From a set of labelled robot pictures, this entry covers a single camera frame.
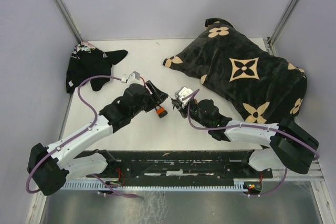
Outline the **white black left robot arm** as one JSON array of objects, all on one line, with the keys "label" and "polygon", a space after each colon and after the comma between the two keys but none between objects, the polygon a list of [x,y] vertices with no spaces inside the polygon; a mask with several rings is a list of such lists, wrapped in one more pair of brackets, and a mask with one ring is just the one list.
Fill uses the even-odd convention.
[{"label": "white black left robot arm", "polygon": [[140,112],[149,112],[159,107],[168,94],[158,89],[151,81],[129,85],[123,95],[115,98],[92,121],[67,138],[43,146],[38,143],[31,148],[27,171],[26,191],[32,193],[29,184],[34,181],[38,191],[50,196],[73,179],[87,175],[112,176],[116,171],[114,158],[108,151],[94,151],[89,156],[80,153],[97,141],[116,133],[130,124]]}]

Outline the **orange black small padlock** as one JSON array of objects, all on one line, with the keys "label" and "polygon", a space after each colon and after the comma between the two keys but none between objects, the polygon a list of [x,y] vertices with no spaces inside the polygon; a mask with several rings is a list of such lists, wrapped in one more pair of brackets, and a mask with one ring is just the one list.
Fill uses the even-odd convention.
[{"label": "orange black small padlock", "polygon": [[166,109],[160,105],[156,106],[155,110],[159,118],[163,118],[167,115]]}]

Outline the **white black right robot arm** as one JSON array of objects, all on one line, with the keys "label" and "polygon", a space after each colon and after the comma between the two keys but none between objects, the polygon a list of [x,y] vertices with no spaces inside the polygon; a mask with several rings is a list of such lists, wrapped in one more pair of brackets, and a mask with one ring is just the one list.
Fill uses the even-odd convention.
[{"label": "white black right robot arm", "polygon": [[191,127],[206,131],[217,141],[261,146],[260,150],[251,150],[241,164],[241,172],[246,177],[254,177],[266,169],[281,168],[307,174],[312,162],[318,158],[319,142],[293,120],[247,123],[220,114],[213,100],[197,102],[193,98],[175,98],[171,102],[173,108],[188,119]]}]

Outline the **black headed key pair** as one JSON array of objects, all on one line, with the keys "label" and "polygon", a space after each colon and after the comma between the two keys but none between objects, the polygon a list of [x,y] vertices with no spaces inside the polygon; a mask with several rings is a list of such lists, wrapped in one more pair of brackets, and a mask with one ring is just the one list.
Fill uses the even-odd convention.
[{"label": "black headed key pair", "polygon": [[171,98],[171,104],[172,104],[172,108],[174,110],[175,109],[175,104],[176,104],[175,99]]}]

